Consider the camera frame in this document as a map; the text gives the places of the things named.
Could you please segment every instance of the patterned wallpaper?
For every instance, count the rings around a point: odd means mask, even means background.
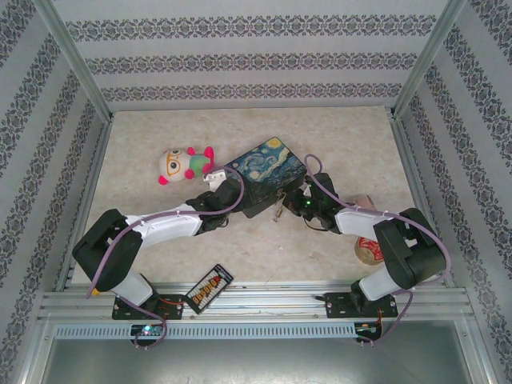
[[[512,382],[510,21],[504,1],[468,2],[402,117],[499,382]]]
[[[446,0],[55,1],[112,110],[392,106]]]
[[[0,2],[0,383],[55,287],[103,124],[33,4]]]

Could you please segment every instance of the marble floor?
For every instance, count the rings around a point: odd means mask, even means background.
[[[225,164],[273,136],[300,159],[319,156],[341,198],[368,194],[396,212],[413,206],[383,107],[117,112],[87,228],[111,208],[149,214],[208,190],[200,178],[160,186],[164,150],[212,146]],[[141,251],[133,268],[152,282],[196,282],[217,263],[237,282],[352,282],[378,268],[357,259],[355,236],[316,232],[287,210],[275,223],[274,214],[232,214],[227,228]],[[73,283],[84,282],[77,267]]]

